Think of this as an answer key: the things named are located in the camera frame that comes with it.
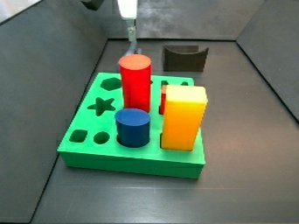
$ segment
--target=yellow rectangular block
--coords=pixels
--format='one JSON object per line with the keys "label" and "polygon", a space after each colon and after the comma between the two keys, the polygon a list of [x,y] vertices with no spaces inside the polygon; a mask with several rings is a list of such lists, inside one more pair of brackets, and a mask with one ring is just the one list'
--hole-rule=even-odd
{"label": "yellow rectangular block", "polygon": [[168,85],[166,89],[162,148],[191,151],[208,98],[204,87]]}

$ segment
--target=red cylinder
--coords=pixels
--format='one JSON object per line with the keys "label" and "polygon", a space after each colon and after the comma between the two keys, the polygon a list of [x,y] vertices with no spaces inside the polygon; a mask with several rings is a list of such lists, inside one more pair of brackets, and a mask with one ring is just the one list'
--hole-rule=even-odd
{"label": "red cylinder", "polygon": [[124,108],[151,109],[152,61],[143,54],[130,54],[119,61],[122,75]]}
{"label": "red cylinder", "polygon": [[166,88],[167,88],[167,85],[163,85],[162,86],[162,103],[160,103],[160,109],[159,109],[159,114],[160,115],[164,114]]}

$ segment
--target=blue cylinder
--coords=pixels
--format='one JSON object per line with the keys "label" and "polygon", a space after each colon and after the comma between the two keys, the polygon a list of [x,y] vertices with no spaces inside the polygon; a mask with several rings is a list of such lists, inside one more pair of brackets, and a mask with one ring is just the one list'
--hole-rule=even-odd
{"label": "blue cylinder", "polygon": [[138,108],[116,112],[118,141],[126,147],[138,148],[150,143],[150,115]]}

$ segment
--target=toy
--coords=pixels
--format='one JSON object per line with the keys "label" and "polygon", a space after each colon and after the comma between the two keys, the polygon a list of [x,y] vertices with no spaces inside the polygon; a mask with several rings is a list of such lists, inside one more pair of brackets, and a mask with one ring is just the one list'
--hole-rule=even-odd
{"label": "toy", "polygon": [[207,103],[204,87],[167,86],[163,149],[192,151]]}
{"label": "toy", "polygon": [[139,148],[150,143],[150,115],[136,108],[116,112],[118,141],[126,147]]}
{"label": "toy", "polygon": [[[192,178],[200,176],[206,164],[202,132],[198,132],[192,151],[163,150],[160,135],[164,116],[159,115],[162,84],[192,86],[191,78],[152,76],[151,85],[151,141],[140,148],[127,148],[118,142],[116,112],[123,109],[123,91],[108,85],[108,81],[119,83],[119,73],[100,73],[95,79],[87,96],[80,104],[77,114],[61,140],[59,153],[67,166],[99,169],[116,172],[134,172],[171,177]],[[115,108],[96,114],[96,99],[101,99]]]}
{"label": "toy", "polygon": [[150,111],[152,61],[143,54],[130,54],[119,61],[124,106]]}

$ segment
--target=gray wall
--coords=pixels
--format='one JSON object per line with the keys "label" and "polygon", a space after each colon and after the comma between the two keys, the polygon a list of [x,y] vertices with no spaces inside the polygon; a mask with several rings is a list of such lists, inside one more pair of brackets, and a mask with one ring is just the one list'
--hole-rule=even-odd
{"label": "gray wall", "polygon": [[[236,40],[264,0],[139,0],[136,29],[142,39]],[[118,1],[107,0],[99,16],[109,38],[127,38]]]}
{"label": "gray wall", "polygon": [[0,24],[17,13],[28,9],[41,0],[1,0],[0,1]]}
{"label": "gray wall", "polygon": [[80,1],[45,0],[0,26],[0,222],[28,222],[107,43]]}
{"label": "gray wall", "polygon": [[299,1],[268,0],[238,43],[299,120]]}

